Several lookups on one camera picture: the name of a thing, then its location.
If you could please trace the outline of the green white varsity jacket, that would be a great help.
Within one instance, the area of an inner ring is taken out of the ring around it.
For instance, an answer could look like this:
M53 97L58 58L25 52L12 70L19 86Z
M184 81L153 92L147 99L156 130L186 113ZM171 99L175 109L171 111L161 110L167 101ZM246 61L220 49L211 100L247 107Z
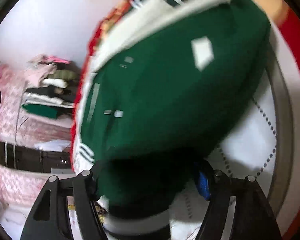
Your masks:
M74 170L101 164L112 239L170 239L169 207L244 113L270 23L252 0L125 0L104 20L75 110Z

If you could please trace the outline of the white diamond pattern cloth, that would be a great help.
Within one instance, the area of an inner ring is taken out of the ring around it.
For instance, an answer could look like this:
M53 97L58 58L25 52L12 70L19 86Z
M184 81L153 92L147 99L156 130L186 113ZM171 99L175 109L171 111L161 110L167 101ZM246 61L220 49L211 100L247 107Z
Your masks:
M285 233L300 209L300 70L281 29L270 42L270 63L245 114L208 160L231 177L254 176Z

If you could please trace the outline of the red floral blanket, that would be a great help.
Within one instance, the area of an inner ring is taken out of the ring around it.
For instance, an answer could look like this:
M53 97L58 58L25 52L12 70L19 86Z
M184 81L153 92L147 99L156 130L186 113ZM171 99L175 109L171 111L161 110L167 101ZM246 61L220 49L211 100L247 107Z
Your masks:
M83 65L72 165L106 239L280 239L300 210L300 72L256 0L121 0Z

